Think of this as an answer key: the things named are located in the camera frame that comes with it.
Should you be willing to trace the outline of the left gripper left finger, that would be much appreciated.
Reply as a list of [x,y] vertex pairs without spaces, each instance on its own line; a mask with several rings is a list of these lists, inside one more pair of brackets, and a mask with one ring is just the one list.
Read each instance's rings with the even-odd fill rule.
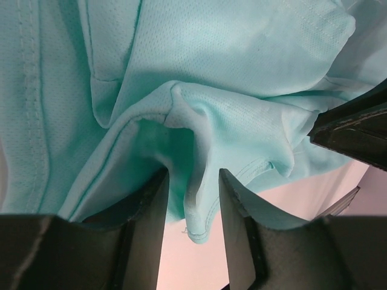
[[2,289],[155,289],[169,194],[159,170],[141,189],[83,222],[1,216]]

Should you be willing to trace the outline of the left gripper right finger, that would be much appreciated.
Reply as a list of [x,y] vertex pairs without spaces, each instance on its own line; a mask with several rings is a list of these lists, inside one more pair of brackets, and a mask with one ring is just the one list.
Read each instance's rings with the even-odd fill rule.
[[385,289],[386,218],[305,221],[219,172],[229,289]]

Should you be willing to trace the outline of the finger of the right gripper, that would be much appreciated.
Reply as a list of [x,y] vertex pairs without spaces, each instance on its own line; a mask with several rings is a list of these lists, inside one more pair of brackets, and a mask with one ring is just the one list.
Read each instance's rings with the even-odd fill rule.
[[319,114],[310,141],[386,171],[386,81]]

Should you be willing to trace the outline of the mint green t shirt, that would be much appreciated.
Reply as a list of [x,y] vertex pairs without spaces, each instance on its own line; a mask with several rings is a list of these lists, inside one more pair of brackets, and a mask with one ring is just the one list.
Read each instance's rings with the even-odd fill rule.
[[308,133],[385,78],[385,1],[2,1],[1,212],[82,221],[166,167],[203,243],[221,168],[258,193],[343,166]]

